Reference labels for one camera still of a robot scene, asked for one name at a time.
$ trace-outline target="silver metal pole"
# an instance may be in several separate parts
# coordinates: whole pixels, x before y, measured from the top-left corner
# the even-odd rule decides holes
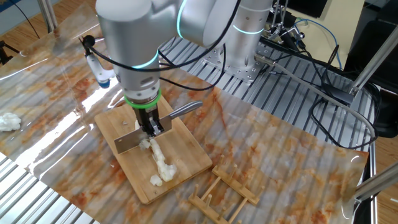
[[[377,53],[373,56],[371,61],[361,72],[358,78],[351,85],[350,94],[356,95],[357,92],[362,89],[365,83],[372,77],[373,73],[379,68],[381,63],[387,58],[387,56],[394,50],[394,47],[398,44],[398,27],[392,31],[392,34],[387,38],[384,44],[380,47]]]
[[[382,172],[369,178],[361,185],[357,186],[355,198],[359,201],[366,200],[372,195],[388,188],[398,182],[398,161],[389,166]]]
[[[276,16],[278,15],[278,10],[279,10],[279,0],[276,2],[275,13],[274,13],[274,18],[272,20],[271,28],[273,28],[275,26],[275,21],[276,21]]]
[[[52,32],[57,28],[57,18],[55,18],[54,10],[52,8],[51,0],[37,0],[40,10],[44,18],[45,25],[47,26],[47,32]]]
[[[287,10],[287,4],[289,3],[289,0],[286,0],[285,6],[284,6],[284,15],[282,16],[282,21],[280,22],[282,25],[284,24],[285,21],[285,16],[286,16],[286,10]]]

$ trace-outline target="white cylinder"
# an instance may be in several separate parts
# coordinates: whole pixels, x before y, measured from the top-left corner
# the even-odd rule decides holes
[[[254,65],[254,53],[271,6],[272,0],[242,0],[233,25],[228,31],[227,65],[242,70]]]

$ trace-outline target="white dough piece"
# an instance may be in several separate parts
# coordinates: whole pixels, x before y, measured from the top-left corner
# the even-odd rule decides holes
[[[5,113],[0,116],[0,131],[12,131],[21,128],[21,119],[16,114]]]
[[[152,177],[150,177],[150,183],[153,186],[158,186],[158,187],[162,186],[163,184],[162,179],[158,175],[153,175]]]
[[[139,147],[141,148],[141,150],[145,150],[150,148],[150,143],[148,142],[148,140],[144,139],[139,143]]]
[[[160,146],[156,142],[155,139],[150,139],[150,146],[152,148],[152,152],[154,153],[152,156],[157,164],[157,171],[159,172],[160,177],[168,182],[173,179],[175,173],[177,172],[177,167],[175,165],[167,165],[165,161],[165,157],[160,150]]]
[[[154,153],[155,161],[165,161],[166,158],[164,157],[162,150],[160,150],[160,146],[158,145],[156,140],[151,139],[151,140],[149,140],[149,142],[150,142],[150,146],[152,148],[152,152]]]

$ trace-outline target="knife handle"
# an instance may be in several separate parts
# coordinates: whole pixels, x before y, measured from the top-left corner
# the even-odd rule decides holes
[[[198,109],[199,107],[201,107],[203,105],[203,102],[198,100],[198,101],[194,101],[191,103],[187,103],[186,105],[180,107],[179,109],[171,112],[169,114],[169,116],[171,117],[171,119],[177,118],[181,115],[184,115],[186,113],[189,113],[195,109]]]

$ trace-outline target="knife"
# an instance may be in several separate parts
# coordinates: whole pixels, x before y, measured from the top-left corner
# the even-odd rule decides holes
[[[171,112],[169,115],[161,118],[159,121],[160,125],[162,125],[162,127],[163,127],[163,131],[161,132],[161,134],[172,129],[172,120],[174,118],[178,118],[179,116],[187,114],[187,113],[201,107],[202,105],[203,105],[203,102],[200,100],[194,101],[191,103],[187,103],[186,105]],[[115,139],[114,143],[116,145],[116,149],[118,150],[118,154],[120,154],[120,153],[124,153],[124,152],[138,146],[141,143],[141,141],[144,139],[149,139],[149,136],[145,131],[142,130],[142,128],[139,128],[135,131],[132,131],[132,132],[124,135],[124,136],[121,136],[120,138]]]

